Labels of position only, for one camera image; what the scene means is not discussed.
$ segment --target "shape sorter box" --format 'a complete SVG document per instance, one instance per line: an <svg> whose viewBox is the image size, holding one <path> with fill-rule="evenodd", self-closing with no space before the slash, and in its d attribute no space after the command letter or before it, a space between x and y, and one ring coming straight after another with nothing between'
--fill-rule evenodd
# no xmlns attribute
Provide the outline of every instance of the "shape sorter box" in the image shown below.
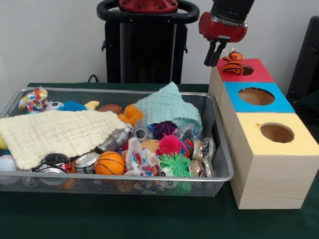
<svg viewBox="0 0 319 239"><path fill-rule="evenodd" d="M227 64L223 59L219 59L217 66L212 67L208 92L216 98L218 105L223 82L274 82L260 59L243 59L242 63L244 69L248 69L247 72L251 73L250 69L253 69L250 75L238 76L230 72L223 72L221 68Z"/></svg>
<svg viewBox="0 0 319 239"><path fill-rule="evenodd" d="M319 146L294 113L237 113L230 139L239 209L299 209L319 168Z"/></svg>
<svg viewBox="0 0 319 239"><path fill-rule="evenodd" d="M228 143L236 112L295 112L275 83L256 82L224 82L219 111Z"/></svg>

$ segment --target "green table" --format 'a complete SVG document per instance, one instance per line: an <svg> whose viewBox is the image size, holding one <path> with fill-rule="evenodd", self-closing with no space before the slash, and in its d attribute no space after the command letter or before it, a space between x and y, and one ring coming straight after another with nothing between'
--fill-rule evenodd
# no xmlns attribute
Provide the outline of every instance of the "green table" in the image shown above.
<svg viewBox="0 0 319 239"><path fill-rule="evenodd" d="M103 83L40 85L134 90L160 87ZM207 92L208 86L179 88ZM240 211L229 183L215 198L0 193L0 205L0 238L319 238L318 181L313 183L301 210Z"/></svg>

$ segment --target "yellow towel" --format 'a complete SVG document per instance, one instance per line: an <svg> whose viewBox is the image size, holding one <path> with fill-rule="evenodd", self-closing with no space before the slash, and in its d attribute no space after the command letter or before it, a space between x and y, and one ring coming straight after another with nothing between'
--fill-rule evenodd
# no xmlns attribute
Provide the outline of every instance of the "yellow towel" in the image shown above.
<svg viewBox="0 0 319 239"><path fill-rule="evenodd" d="M38 166L49 153L89 152L116 129L124 123L113 112L48 111L0 119L0 135L23 170Z"/></svg>

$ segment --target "metal wire basket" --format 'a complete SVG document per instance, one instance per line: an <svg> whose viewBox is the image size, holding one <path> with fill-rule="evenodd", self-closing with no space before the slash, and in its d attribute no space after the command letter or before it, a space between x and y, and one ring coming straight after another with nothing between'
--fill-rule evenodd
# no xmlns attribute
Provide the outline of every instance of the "metal wire basket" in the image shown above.
<svg viewBox="0 0 319 239"><path fill-rule="evenodd" d="M27 92L32 90L33 88L25 88L16 92L0 114L0 118L25 114L25 111L18 109L17 104ZM81 104L99 101L101 105L117 104L122 108L136 103L152 93L61 88L46 88L46 90L49 100L54 99L59 102L73 100ZM10 185L0 184L0 191L214 197L223 183L229 181L233 176L233 166L217 103L215 98L208 94L181 94L185 102L192 103L199 110L203 125L201 137L214 138L216 152L211 159L212 177L150 177L0 171L0 182L8 181L8 179L11 182L15 181Z"/></svg>

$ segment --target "red box lid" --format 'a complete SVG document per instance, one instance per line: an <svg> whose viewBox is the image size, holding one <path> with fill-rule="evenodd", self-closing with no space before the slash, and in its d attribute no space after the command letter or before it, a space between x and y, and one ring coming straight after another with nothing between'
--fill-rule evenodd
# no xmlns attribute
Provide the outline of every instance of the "red box lid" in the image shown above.
<svg viewBox="0 0 319 239"><path fill-rule="evenodd" d="M219 59L217 63L219 75L224 82L275 82L260 59L243 59L244 65L254 69L254 72L248 76L239 76L231 72L223 72L221 68L226 64L227 61L223 59Z"/></svg>

